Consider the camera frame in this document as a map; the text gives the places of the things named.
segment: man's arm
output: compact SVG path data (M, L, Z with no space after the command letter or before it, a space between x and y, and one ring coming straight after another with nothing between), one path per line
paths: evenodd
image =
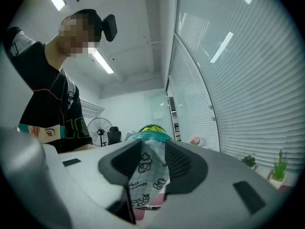
M81 111L81 100L76 85L68 79L70 87L69 104L65 123L63 152L92 149L92 138L85 124Z
M17 26L8 28L3 38L5 51L11 60L13 57L27 50L34 43L35 41L24 35L24 32Z
M86 144L84 146L78 147L77 149L74 149L74 151L83 151L83 150L89 150L89 149L94 149L93 145L91 144Z

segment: teal fabric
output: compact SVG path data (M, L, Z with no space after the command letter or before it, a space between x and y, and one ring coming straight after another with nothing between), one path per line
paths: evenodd
M166 140L172 140L172 138L169 135L162 132L154 132L154 131L138 132L136 134L127 137L125 141L130 139L146 139L146 140L152 139L163 143L165 143Z
M19 127L19 129L20 129L22 132L29 133L29 127L28 127L28 125L19 124L18 127Z
M65 130L66 130L66 127L61 126L61 139L65 138Z

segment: short sleeve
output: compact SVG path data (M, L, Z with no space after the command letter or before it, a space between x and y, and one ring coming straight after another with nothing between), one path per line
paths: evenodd
M76 87L73 102L67 111L63 152L72 151L86 144L92 144L92 139L82 116L79 90Z
M34 40L27 37L24 32L16 26L7 29L3 38L5 51L11 60L26 51L34 43Z

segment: printed plastic bag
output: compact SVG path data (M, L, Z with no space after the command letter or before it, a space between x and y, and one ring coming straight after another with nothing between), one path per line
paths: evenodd
M157 125L147 125L126 140L141 139L141 160L129 181L132 206L139 208L153 200L169 181L165 162L165 141L171 137Z

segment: glass wall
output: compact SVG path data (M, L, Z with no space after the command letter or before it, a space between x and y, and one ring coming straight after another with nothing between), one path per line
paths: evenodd
M178 0L176 18L175 33L209 91L222 150L269 167L282 150L288 169L301 170L304 45L282 4Z
M198 137L200 146L219 152L217 123L211 99L196 64L179 40L174 40L169 77L181 141L189 142L193 137Z

